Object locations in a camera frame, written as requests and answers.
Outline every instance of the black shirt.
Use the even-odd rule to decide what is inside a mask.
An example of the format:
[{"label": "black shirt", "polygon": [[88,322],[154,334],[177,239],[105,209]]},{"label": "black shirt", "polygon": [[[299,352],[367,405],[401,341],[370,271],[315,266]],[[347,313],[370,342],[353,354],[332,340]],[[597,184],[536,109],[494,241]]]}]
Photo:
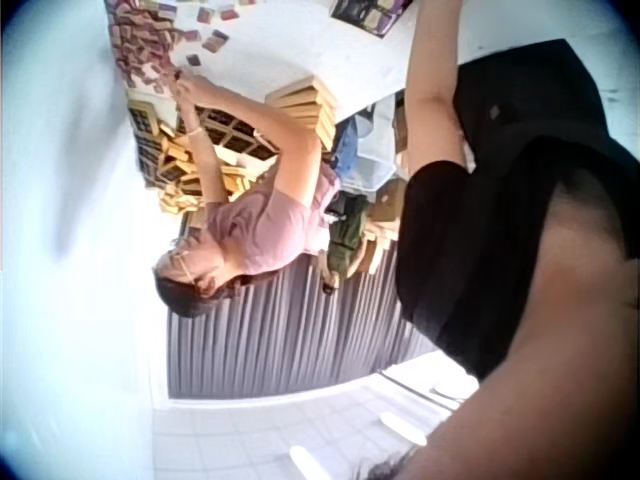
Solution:
[{"label": "black shirt", "polygon": [[396,270],[404,318],[480,381],[504,360],[519,326],[556,187],[589,201],[575,178],[584,170],[595,176],[634,258],[640,218],[637,185],[587,147],[541,137],[504,177],[487,178],[482,170],[479,164],[469,174],[440,161],[412,177]]}]

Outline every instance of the person's arm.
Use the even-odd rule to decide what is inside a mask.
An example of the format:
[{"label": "person's arm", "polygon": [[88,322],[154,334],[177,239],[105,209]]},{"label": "person's arm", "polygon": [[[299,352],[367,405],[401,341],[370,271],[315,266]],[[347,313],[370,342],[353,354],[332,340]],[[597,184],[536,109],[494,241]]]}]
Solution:
[{"label": "person's arm", "polygon": [[178,104],[180,116],[184,121],[191,156],[196,164],[202,185],[202,196],[207,203],[227,203],[229,197],[224,187],[221,161],[216,155],[207,132],[200,127],[200,118],[196,112],[195,104],[186,95],[184,88],[178,85],[175,78],[176,72],[174,69],[169,69],[163,74],[163,80]]},{"label": "person's arm", "polygon": [[367,251],[367,240],[363,237],[360,239],[360,245],[358,246],[358,250],[356,250],[356,255],[353,258],[351,265],[349,265],[349,269],[347,270],[347,278],[351,278],[353,274],[356,273],[356,270],[358,269],[358,266],[362,262],[362,259],[364,258],[364,254],[366,251]]},{"label": "person's arm", "polygon": [[409,60],[405,110],[409,173],[439,160],[466,168],[453,96],[462,0],[422,0]]},{"label": "person's arm", "polygon": [[200,119],[194,107],[180,108],[180,115],[184,120],[185,128],[190,133],[189,147],[193,161],[198,169],[200,184],[202,185],[202,196],[207,203],[228,203],[229,197],[222,178],[221,160],[216,155],[216,151],[207,135],[207,132],[200,128]]},{"label": "person's arm", "polygon": [[213,85],[204,77],[184,73],[178,84],[189,90],[194,103],[223,110],[268,137],[280,149],[275,188],[305,207],[311,206],[321,154],[320,140],[314,132],[286,113]]},{"label": "person's arm", "polygon": [[[601,478],[637,411],[638,310],[580,287],[583,295],[576,272],[556,272],[567,280],[548,286],[556,298],[528,306],[522,320],[535,336],[429,436],[398,480]],[[618,273],[605,280],[624,292]],[[580,303],[568,302],[576,292]]]}]

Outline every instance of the box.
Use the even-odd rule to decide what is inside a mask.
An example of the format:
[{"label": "box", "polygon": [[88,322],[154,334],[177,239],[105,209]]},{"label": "box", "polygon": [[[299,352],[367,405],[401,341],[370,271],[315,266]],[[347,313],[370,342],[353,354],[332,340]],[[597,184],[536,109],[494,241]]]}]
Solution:
[{"label": "box", "polygon": [[413,0],[336,0],[331,16],[383,38]]},{"label": "box", "polygon": [[398,220],[402,215],[406,189],[407,182],[401,178],[394,178],[384,184],[376,194],[376,203],[369,209],[369,220],[377,224]]}]

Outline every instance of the white table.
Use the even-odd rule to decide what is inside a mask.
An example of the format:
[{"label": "white table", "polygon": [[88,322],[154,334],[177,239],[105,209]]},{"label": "white table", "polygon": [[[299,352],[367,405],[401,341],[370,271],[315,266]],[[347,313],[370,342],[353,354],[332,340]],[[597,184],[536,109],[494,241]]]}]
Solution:
[{"label": "white table", "polygon": [[[209,0],[214,9],[225,3],[233,2]],[[216,16],[211,25],[203,25],[196,21],[200,4],[179,3],[176,28],[200,30],[203,40],[218,29],[230,40],[215,55],[200,42],[182,41],[172,61],[186,66],[186,56],[196,53],[202,66],[194,70],[259,101],[277,88],[317,75],[337,98],[340,121],[404,88],[415,6],[379,39],[332,19],[331,4],[332,0],[269,0],[239,7],[236,20],[225,22]],[[152,88],[139,85],[133,96],[145,94],[153,94]]]}]

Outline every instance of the woman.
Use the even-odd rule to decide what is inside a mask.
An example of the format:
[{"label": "woman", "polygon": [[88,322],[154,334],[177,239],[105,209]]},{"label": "woman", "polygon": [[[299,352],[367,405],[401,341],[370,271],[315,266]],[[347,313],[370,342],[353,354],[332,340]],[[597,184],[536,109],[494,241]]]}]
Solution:
[{"label": "woman", "polygon": [[461,3],[420,5],[396,282],[405,318],[481,384],[371,478],[638,478],[638,163],[566,42],[458,79]]},{"label": "woman", "polygon": [[[206,201],[207,228],[181,239],[155,268],[158,294],[184,317],[209,312],[229,285],[275,272],[303,252],[317,252],[322,213],[339,189],[321,163],[313,132],[272,107],[171,70],[165,81],[178,104]],[[195,110],[223,110],[254,126],[280,149],[275,175],[229,203],[220,160]]]}]

